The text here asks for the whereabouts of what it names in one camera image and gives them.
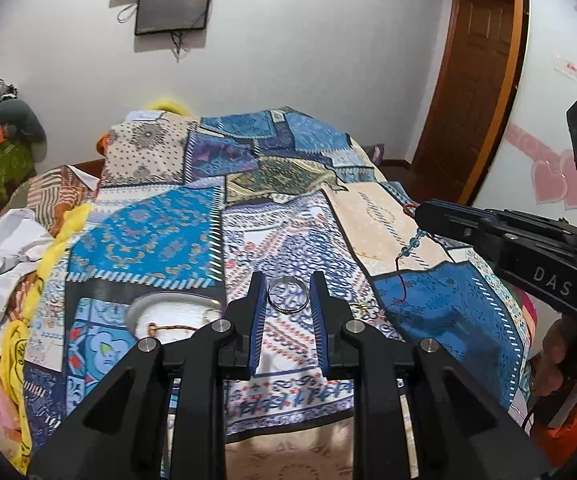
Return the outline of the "person's hand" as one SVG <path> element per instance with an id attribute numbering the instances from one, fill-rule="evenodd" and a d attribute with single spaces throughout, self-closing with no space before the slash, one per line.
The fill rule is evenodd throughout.
<path id="1" fill-rule="evenodd" d="M 539 396 L 550 396 L 559 390 L 565 376 L 560 370 L 566 358 L 569 343 L 577 333 L 577 323 L 569 316 L 555 321 L 543 337 L 543 346 L 539 353 L 533 391 Z"/>

